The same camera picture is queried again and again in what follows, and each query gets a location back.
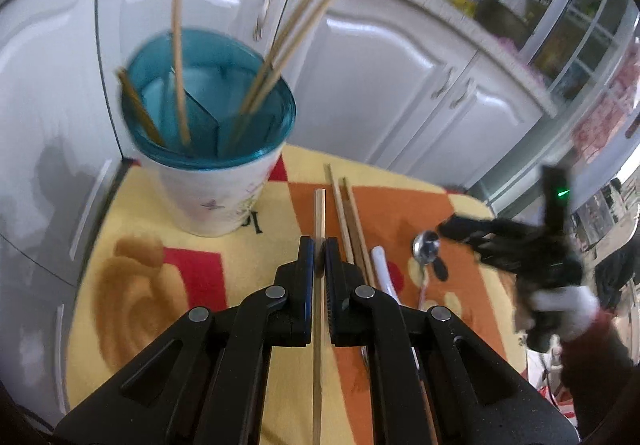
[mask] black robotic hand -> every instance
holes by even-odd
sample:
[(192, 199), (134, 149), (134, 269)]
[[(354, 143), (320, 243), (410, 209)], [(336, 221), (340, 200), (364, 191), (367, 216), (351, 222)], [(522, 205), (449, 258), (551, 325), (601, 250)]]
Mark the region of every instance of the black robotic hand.
[(510, 219), (470, 219), (452, 216), (438, 226), (443, 237), (469, 245), (481, 263), (516, 275), (518, 299), (530, 308), (534, 325), (527, 331), (527, 345), (545, 352), (558, 333), (560, 312), (535, 311), (530, 299), (540, 290), (579, 286), (582, 263), (564, 233), (569, 189), (566, 173), (543, 168), (545, 222), (541, 227)]

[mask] screw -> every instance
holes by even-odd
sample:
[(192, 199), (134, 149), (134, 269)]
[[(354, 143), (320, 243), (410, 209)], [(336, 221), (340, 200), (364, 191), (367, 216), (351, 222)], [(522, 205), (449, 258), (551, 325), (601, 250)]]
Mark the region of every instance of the screw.
[(370, 299), (375, 295), (376, 291), (366, 284), (361, 284), (356, 288), (356, 295), (361, 299)]
[(191, 322), (203, 322), (209, 318), (209, 310), (198, 306), (189, 312), (189, 320)]
[(436, 306), (431, 309), (431, 316), (440, 322), (444, 322), (451, 318), (451, 312), (444, 306)]
[(287, 291), (282, 286), (270, 286), (265, 291), (267, 297), (270, 299), (282, 299), (286, 292)]

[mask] cup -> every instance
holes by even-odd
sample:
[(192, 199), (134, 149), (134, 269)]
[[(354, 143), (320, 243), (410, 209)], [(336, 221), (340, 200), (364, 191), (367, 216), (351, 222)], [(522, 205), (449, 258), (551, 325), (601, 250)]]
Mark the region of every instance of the cup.
[(177, 128), (171, 34), (149, 41), (127, 68), (165, 147), (146, 136), (124, 94), (122, 113), (142, 153), (140, 163), (176, 225), (217, 237), (250, 215), (293, 128), (296, 106), (280, 79), (260, 109), (245, 119), (244, 135), (232, 146), (242, 99), (262, 57), (225, 35), (189, 29), (182, 31), (182, 51), (191, 146), (182, 146)]

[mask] robotic hand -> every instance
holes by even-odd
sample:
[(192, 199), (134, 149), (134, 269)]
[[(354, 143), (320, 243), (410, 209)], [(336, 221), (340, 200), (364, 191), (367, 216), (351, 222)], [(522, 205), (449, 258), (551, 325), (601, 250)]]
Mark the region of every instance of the robotic hand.
[(514, 316), (516, 330), (530, 331), (535, 326), (533, 313), (559, 313), (556, 334), (563, 342), (584, 335), (600, 309), (596, 296), (586, 286), (563, 286), (533, 292), (518, 299)]
[(516, 325), (527, 330), (527, 346), (544, 353), (553, 334), (564, 340), (583, 334), (598, 312), (598, 301), (580, 286), (582, 263), (564, 233), (569, 199), (566, 172), (545, 167), (542, 178), (543, 226), (452, 216), (438, 231), (469, 245), (481, 263), (516, 275), (520, 304)]

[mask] white cup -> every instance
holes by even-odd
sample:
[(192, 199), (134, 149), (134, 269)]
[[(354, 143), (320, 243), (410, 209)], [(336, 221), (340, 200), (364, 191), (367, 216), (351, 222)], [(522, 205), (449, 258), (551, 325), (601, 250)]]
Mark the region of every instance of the white cup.
[(283, 147), (284, 143), (257, 160), (223, 169), (176, 169), (145, 155), (140, 162), (180, 229), (218, 237), (238, 229), (250, 215)]

